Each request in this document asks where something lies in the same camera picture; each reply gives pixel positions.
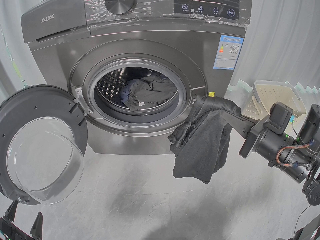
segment laundry basket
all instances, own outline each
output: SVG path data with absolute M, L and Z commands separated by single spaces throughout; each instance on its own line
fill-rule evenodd
M 255 120 L 263 119 L 269 114 L 271 106 L 276 102 L 282 102 L 292 108 L 296 118 L 307 112 L 299 94 L 291 84 L 255 81 L 242 114 Z

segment control knob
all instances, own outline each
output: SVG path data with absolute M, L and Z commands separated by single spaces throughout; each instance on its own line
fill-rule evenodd
M 112 14 L 124 14 L 134 5 L 134 0 L 105 0 L 105 5 Z

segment washing machine door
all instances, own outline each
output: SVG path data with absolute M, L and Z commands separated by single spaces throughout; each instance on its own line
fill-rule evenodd
M 67 91 L 37 85 L 0 106 L 0 192 L 29 205 L 69 196 L 83 172 L 88 132 Z

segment black cloth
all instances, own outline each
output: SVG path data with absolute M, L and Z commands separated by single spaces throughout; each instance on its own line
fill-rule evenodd
M 232 127 L 221 111 L 240 116 L 241 108 L 219 97 L 197 97 L 186 122 L 168 137 L 175 154 L 173 176 L 194 177 L 209 183 L 212 174 L 226 163 Z
M 174 96 L 177 87 L 164 75 L 150 75 L 136 81 L 124 104 L 131 110 L 153 108 Z

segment gray floor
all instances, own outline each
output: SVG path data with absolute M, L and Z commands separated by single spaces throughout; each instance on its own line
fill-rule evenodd
M 240 100 L 237 93 L 234 99 Z M 308 110 L 314 98 L 305 97 Z M 209 184 L 174 178 L 173 154 L 95 154 L 88 146 L 76 190 L 54 205 L 19 205 L 15 224 L 29 232 L 41 211 L 44 240 L 292 237 L 308 206 L 302 184 L 268 167 L 258 154 L 240 157 L 243 142 L 233 130 L 226 165 Z M 2 213 L 10 203 L 0 195 Z M 320 206 L 308 208 L 297 228 L 319 213 Z

